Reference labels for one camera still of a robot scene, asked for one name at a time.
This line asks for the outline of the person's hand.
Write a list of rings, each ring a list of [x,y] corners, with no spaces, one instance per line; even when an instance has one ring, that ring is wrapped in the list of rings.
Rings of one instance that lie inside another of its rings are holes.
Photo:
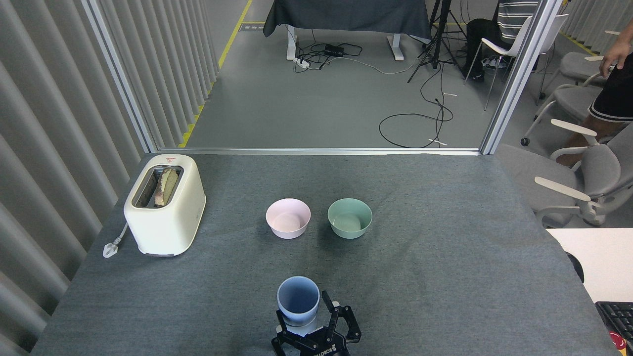
[[[626,62],[626,57],[631,53],[631,40],[617,40],[614,45],[603,55],[600,65],[600,74],[606,78],[610,74],[610,68],[621,70]]]

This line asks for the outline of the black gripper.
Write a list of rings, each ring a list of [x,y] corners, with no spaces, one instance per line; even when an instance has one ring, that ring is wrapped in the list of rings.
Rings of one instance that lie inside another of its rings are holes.
[[[280,331],[271,340],[271,345],[276,356],[286,356],[282,345],[289,343],[299,350],[300,356],[350,356],[346,342],[358,343],[362,332],[350,306],[335,306],[327,291],[321,292],[321,297],[330,312],[330,320],[325,330],[316,330],[306,336],[300,336],[289,331],[283,313],[276,310],[276,318]],[[348,327],[346,336],[335,331],[339,318],[343,318]]]

